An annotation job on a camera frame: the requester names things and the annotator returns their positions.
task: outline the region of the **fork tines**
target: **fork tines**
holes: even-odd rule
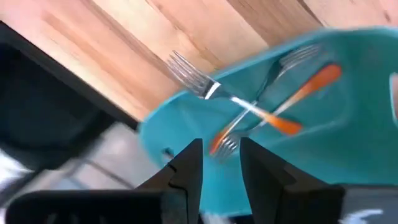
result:
[[[303,61],[318,55],[322,51],[320,44],[312,44],[301,47],[288,53],[285,57],[279,59],[279,63],[283,66],[283,70],[289,70]]]
[[[204,75],[200,70],[195,68],[187,59],[178,52],[173,50],[170,59],[167,60],[167,66],[172,75],[181,84],[197,95],[202,94],[203,88],[206,87],[210,78]]]

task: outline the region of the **orange-handled fork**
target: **orange-handled fork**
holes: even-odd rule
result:
[[[291,97],[284,101],[273,113],[279,115],[287,108],[305,98],[309,94],[327,86],[336,81],[341,75],[341,67],[337,64],[328,64],[321,68],[314,76],[312,76],[299,90]],[[262,127],[267,123],[266,120],[261,121],[257,126],[251,129],[235,130],[231,125],[225,127],[212,140],[210,145],[210,154],[220,158],[228,157],[239,145],[242,137],[250,135],[254,130]]]
[[[192,93],[201,99],[229,99],[243,108],[246,108],[263,120],[266,120],[285,134],[296,134],[302,129],[301,124],[279,118],[276,115],[270,114],[269,112],[227,92],[222,87],[221,83],[210,78],[208,75],[203,74],[177,52],[174,52],[174,55],[170,56],[170,60],[167,61],[167,66],[172,75],[181,84],[185,85]]]

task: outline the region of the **gray floor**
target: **gray floor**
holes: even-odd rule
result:
[[[159,169],[142,149],[138,135],[122,123],[112,125],[85,157],[42,174],[25,191],[57,189],[128,189]]]

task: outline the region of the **metal fork handle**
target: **metal fork handle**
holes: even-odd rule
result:
[[[281,106],[278,107],[272,114],[278,116],[278,115],[281,114],[281,112],[285,111],[289,106],[291,106],[291,105],[288,105],[288,106],[287,106],[287,105],[281,105]],[[263,126],[266,125],[267,123],[268,123],[268,121],[263,119],[262,121],[258,122],[258,123],[255,125],[255,127],[247,129],[247,130],[245,131],[245,136],[249,136],[249,135],[250,135],[251,133],[253,133],[255,130],[257,130],[257,129],[263,127]]]
[[[250,104],[246,100],[242,100],[236,96],[231,96],[229,98],[232,102],[237,103],[238,105],[242,106],[243,108],[246,108],[250,112],[254,113],[257,115],[259,118],[264,119],[264,114],[269,114],[268,112],[264,111],[263,109],[258,108],[255,105]]]
[[[256,106],[258,103],[258,101],[254,100],[253,102],[251,102],[251,104],[253,106]],[[237,117],[235,117],[235,119],[233,119],[226,127],[229,127],[229,132],[230,133],[234,127],[250,112],[250,110],[245,109],[244,111],[242,111]]]

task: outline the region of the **utensil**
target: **utensil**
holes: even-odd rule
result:
[[[171,55],[171,60],[167,61],[170,71],[177,80],[185,85],[197,97],[204,100],[227,98],[243,108],[248,109],[250,112],[253,112],[258,117],[267,120],[268,123],[285,134],[296,134],[302,129],[301,124],[274,116],[269,112],[232,95],[222,88],[221,83],[207,75],[204,75],[179,53],[176,51],[173,51],[173,53],[175,56]]]
[[[301,47],[299,49],[293,50],[287,53],[284,57],[281,57],[279,60],[275,61],[270,70],[268,71],[269,82],[266,83],[264,87],[267,88],[268,85],[272,84],[277,78],[282,76],[286,71],[291,68],[294,68],[296,65],[318,55],[319,51],[321,51],[321,47],[319,44],[312,44],[308,46]],[[253,101],[252,104],[256,105],[259,101],[259,98],[262,95],[258,96],[257,101]],[[249,111],[245,110],[241,114],[239,114],[235,119],[233,119],[228,125],[220,131],[220,133],[215,137],[210,146],[210,154],[214,154],[217,149],[225,149],[227,151],[234,150],[239,144],[239,136],[235,136],[233,133],[229,135],[229,133],[234,129],[236,125],[247,115]]]
[[[226,67],[217,81],[239,87],[242,95],[253,97],[253,89],[242,85],[242,80],[262,82],[264,67],[273,63],[276,56],[308,42],[322,43],[327,52],[313,58],[314,61],[326,62],[329,58],[342,67],[343,73],[332,85],[306,96],[280,114],[283,118],[297,118],[304,125],[300,136],[281,136],[267,124],[249,137],[262,146],[272,145],[273,153],[328,183],[398,184],[398,120],[391,100],[391,75],[398,72],[394,57],[398,52],[397,41],[397,29],[387,27],[320,29]],[[322,65],[315,65],[312,60],[304,62],[289,70],[274,85],[289,87],[292,94],[300,88],[298,83],[304,84],[316,74],[316,66]],[[251,74],[237,68],[250,70]],[[271,93],[271,88],[274,90],[270,86],[266,94],[279,99],[278,103],[290,96],[281,91]],[[177,155],[193,138],[210,141],[220,127],[229,122],[225,119],[234,118],[240,112],[235,114],[236,105],[228,101],[219,102],[198,100],[184,91],[155,109],[140,123],[138,133],[151,161],[163,167],[166,165],[162,161],[165,147]],[[239,148],[225,164],[215,161],[213,156],[203,156],[200,210],[225,216],[251,214],[238,153]]]
[[[309,94],[327,86],[336,81],[341,75],[341,67],[337,64],[328,64],[321,68],[317,74],[312,76],[299,90],[297,90],[291,97],[284,101],[274,112],[274,115],[278,115],[285,111],[287,108],[305,98]],[[214,154],[217,150],[217,145],[220,143],[222,146],[219,148],[219,152],[215,154],[216,157],[226,158],[228,157],[238,146],[241,138],[249,136],[255,130],[264,126],[267,122],[261,121],[253,128],[244,130],[235,130],[228,134],[225,138],[225,133],[219,133],[213,140],[214,144],[211,148],[210,154]]]

